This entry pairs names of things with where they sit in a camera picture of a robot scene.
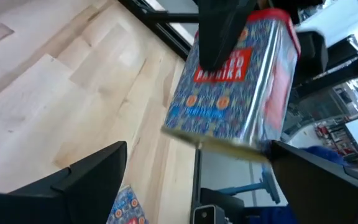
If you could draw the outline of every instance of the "small tin on floor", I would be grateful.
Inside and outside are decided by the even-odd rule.
[[[244,159],[263,159],[261,145],[279,139],[300,45],[290,16],[253,12],[224,66],[204,71],[198,38],[187,58],[162,131]]]

